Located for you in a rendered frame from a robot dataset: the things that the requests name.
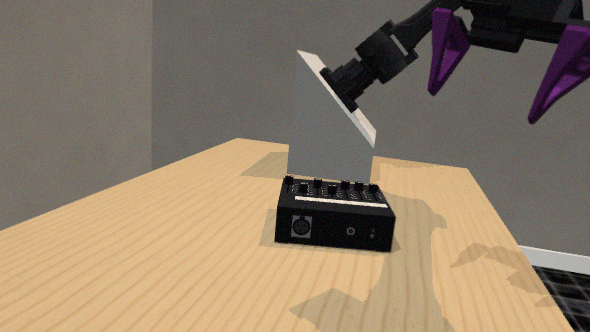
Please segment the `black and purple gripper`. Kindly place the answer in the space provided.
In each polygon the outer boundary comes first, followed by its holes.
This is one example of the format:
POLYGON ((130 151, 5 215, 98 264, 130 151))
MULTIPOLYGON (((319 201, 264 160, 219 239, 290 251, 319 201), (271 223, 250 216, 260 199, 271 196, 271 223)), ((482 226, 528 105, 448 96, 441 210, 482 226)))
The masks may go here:
POLYGON ((445 84, 470 45, 518 53, 524 39, 558 44, 530 109, 529 124, 535 124, 557 100, 590 77, 590 21, 584 20, 582 0, 460 2, 473 15, 470 31, 452 10, 435 8, 432 13, 428 82, 432 96, 445 84))

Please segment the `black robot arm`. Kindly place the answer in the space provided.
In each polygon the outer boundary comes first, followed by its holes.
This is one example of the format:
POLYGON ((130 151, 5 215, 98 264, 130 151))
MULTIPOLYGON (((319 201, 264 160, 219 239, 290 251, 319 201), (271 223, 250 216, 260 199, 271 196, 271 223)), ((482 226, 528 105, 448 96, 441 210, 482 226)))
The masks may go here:
POLYGON ((324 67, 319 73, 350 113, 353 113, 359 107, 354 100, 374 80, 378 78, 385 84, 419 57, 414 48, 432 30, 431 14, 435 8, 452 9, 455 12, 461 6, 460 0, 431 0, 418 12, 396 25, 390 19, 355 48, 362 59, 359 61, 361 65, 354 57, 333 72, 324 67), (392 34, 408 52, 406 56, 390 37, 392 34))

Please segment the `black lighting desk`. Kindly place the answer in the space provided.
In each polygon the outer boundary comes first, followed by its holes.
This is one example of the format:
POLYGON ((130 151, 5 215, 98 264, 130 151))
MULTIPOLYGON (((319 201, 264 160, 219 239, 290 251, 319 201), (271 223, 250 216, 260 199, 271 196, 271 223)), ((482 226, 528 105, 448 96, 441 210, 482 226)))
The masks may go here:
POLYGON ((286 175, 274 242, 391 252, 396 216, 377 184, 363 185, 286 175))

